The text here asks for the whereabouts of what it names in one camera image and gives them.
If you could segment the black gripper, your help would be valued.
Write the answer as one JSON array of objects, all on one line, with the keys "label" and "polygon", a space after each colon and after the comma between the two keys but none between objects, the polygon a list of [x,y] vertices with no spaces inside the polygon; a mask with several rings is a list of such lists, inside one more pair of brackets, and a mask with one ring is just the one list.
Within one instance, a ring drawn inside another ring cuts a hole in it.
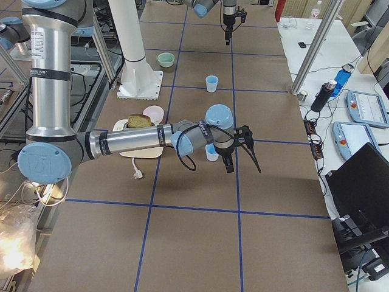
[{"label": "black gripper", "polygon": [[230,45],[231,32],[237,18],[241,18],[241,23],[246,22],[247,12],[237,5],[237,0],[222,1],[222,23],[225,26],[225,44]]},{"label": "black gripper", "polygon": [[232,130],[222,130],[214,127],[221,136],[214,141],[216,152],[222,157],[227,173],[234,172],[232,153],[235,148],[242,147],[244,151],[253,158],[253,138],[252,131],[247,125],[233,128]]}]

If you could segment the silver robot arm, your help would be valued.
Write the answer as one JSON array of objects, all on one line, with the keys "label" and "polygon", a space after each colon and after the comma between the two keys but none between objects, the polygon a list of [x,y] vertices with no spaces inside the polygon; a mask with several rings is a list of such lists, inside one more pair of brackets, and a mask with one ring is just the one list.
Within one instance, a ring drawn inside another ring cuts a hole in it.
[{"label": "silver robot arm", "polygon": [[[26,145],[17,163],[20,172],[40,184],[68,179],[81,163],[125,151],[171,147],[180,162],[198,148],[214,144],[227,173],[234,172],[232,153],[238,147],[249,155],[261,173],[248,126],[234,127],[226,105],[211,106],[205,118],[115,132],[78,132],[83,124],[91,89],[83,83],[83,97],[72,100],[75,78],[71,69],[72,37],[91,37],[101,32],[94,1],[21,1],[22,20],[30,27],[32,65],[27,98],[32,93],[32,126],[26,129]],[[148,64],[140,31],[136,1],[109,1],[114,28],[122,50],[123,69],[119,97],[156,100],[163,72]]]},{"label": "silver robot arm", "polygon": [[236,0],[178,0],[165,1],[168,5],[186,5],[199,18],[205,18],[211,9],[219,4],[219,26],[224,32],[225,44],[230,45],[233,33],[246,22],[247,12],[237,5]]}]

